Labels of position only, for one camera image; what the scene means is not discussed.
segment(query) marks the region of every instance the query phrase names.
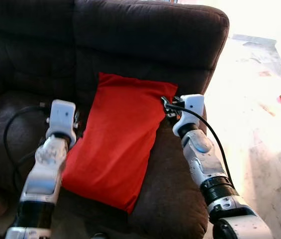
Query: electrical wire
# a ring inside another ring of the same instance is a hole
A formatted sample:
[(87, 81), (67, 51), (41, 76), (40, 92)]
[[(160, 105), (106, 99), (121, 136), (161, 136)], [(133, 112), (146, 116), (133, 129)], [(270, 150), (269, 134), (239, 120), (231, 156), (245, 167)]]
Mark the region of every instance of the electrical wire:
[(226, 157), (225, 157), (225, 153), (224, 153), (224, 150), (223, 150), (223, 147), (222, 147), (222, 144), (218, 138), (218, 136), (216, 135), (216, 133), (214, 132), (213, 128), (211, 127), (211, 125), (209, 125), (209, 123), (203, 118), (201, 117), (200, 115), (198, 115), (197, 113), (191, 111), (191, 110), (188, 110), (186, 108), (183, 108), (183, 107), (180, 107), (180, 106), (175, 106), (173, 104), (170, 104), (170, 103), (165, 103), (164, 104), (165, 107), (168, 107), (170, 109), (173, 109), (173, 110), (177, 110), (177, 111), (184, 111), (184, 112), (187, 112), (189, 114), (192, 114), (194, 115), (195, 117), (197, 117), (199, 120), (201, 120), (208, 128), (209, 130), (211, 131), (211, 133), (213, 134), (217, 144), (219, 145), (219, 148), (220, 148), (220, 151), (221, 151), (221, 155), (222, 155), (222, 158), (223, 158), (223, 162), (224, 162), (224, 166), (225, 166), (225, 170), (226, 170), (226, 173), (228, 175), (228, 178), (230, 180), (230, 183), (232, 184), (232, 187), (234, 188), (234, 185), (233, 185), (233, 181), (232, 181), (232, 178), (231, 178), (231, 174), (230, 174), (230, 170), (229, 170), (229, 167), (228, 167), (228, 163), (226, 161)]
[(19, 171), (19, 167), (22, 165), (22, 164), (24, 164), (27, 160), (29, 160), (30, 158), (33, 158), (34, 156), (35, 156), (35, 151), (36, 150), (34, 150), (34, 151), (32, 151), (32, 152), (30, 152), (30, 153), (28, 153), (28, 154), (26, 154), (25, 156), (23, 156), (17, 163), (16, 163), (16, 167), (14, 167), (13, 168), (13, 185), (15, 185), (16, 186), (16, 190), (18, 190), (18, 191), (21, 191), (21, 186), (19, 187), (18, 185), (17, 185), (17, 182), (18, 182), (18, 180), (17, 180), (17, 171)]
[(6, 154), (7, 154), (7, 158), (9, 159), (10, 163), (13, 166), (13, 179), (12, 180), (13, 180), (13, 186), (14, 186), (16, 191), (20, 191), (18, 186), (17, 186), (17, 183), (16, 183), (16, 181), (17, 181), (16, 177), (19, 179), (19, 181), (22, 181), (22, 175), (21, 175), (21, 172), (19, 170), (19, 164), (16, 161), (13, 160), (13, 157), (12, 157), (9, 145), (7, 143), (7, 133), (8, 133), (8, 130), (9, 130), (11, 124), (13, 123), (13, 121), (17, 117), (19, 117), (19, 116), (21, 116), (23, 114), (29, 113), (29, 112), (37, 112), (37, 111), (45, 112), (47, 109), (48, 108), (45, 107), (45, 106), (29, 106), (29, 107), (22, 108), (21, 110), (19, 110), (17, 113), (15, 113), (9, 119), (9, 121), (7, 122), (7, 124), (5, 126), (4, 133), (3, 133), (3, 143), (4, 143), (5, 151), (6, 151)]

